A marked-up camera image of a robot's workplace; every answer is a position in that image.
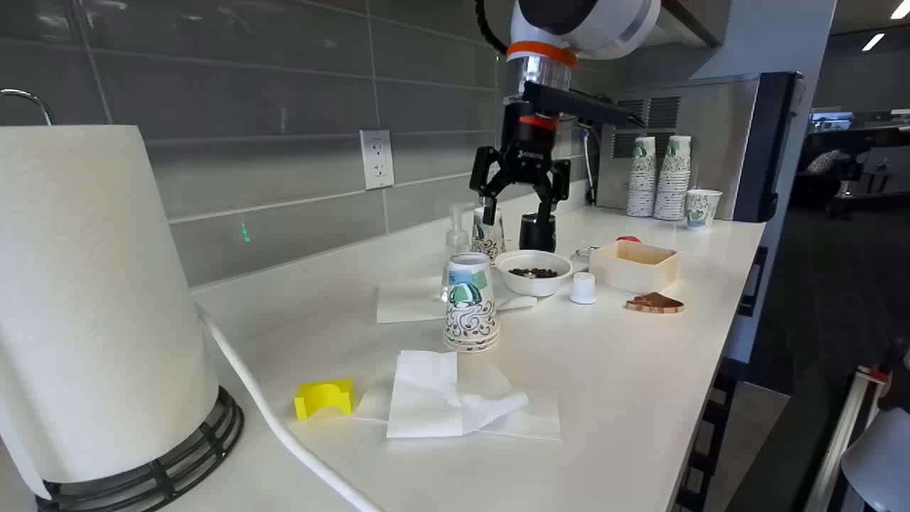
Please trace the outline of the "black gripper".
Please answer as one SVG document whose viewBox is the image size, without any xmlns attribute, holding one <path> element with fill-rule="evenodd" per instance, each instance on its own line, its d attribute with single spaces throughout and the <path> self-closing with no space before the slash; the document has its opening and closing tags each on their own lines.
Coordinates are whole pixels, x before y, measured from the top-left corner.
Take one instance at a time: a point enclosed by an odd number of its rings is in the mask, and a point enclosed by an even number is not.
<svg viewBox="0 0 910 512">
<path fill-rule="evenodd" d="M 527 102 L 502 112 L 500 146 L 474 152 L 470 190 L 484 199 L 484 224 L 495 224 L 498 195 L 512 185 L 532 185 L 539 204 L 520 217 L 522 251 L 555 251 L 555 204 L 568 196 L 568 160 L 555 160 L 556 123 L 534 113 Z"/>
</svg>

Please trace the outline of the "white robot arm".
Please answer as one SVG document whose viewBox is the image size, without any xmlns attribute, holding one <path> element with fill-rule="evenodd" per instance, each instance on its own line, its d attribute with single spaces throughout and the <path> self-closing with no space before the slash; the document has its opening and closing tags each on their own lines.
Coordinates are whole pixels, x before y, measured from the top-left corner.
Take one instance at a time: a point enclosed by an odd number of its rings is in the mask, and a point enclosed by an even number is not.
<svg viewBox="0 0 910 512">
<path fill-rule="evenodd" d="M 515 71 L 502 101 L 500 146 L 481 146 L 470 187 L 484 199 L 484 222 L 498 217 L 510 185 L 528 185 L 537 207 L 520 219 L 522 251 L 555 251 L 555 207 L 568 196 L 572 163 L 555 160 L 562 116 L 582 125 L 640 125 L 640 116 L 572 86 L 581 59 L 619 59 L 657 25 L 660 0 L 515 0 L 510 41 L 488 28 L 474 0 L 481 35 Z"/>
</svg>

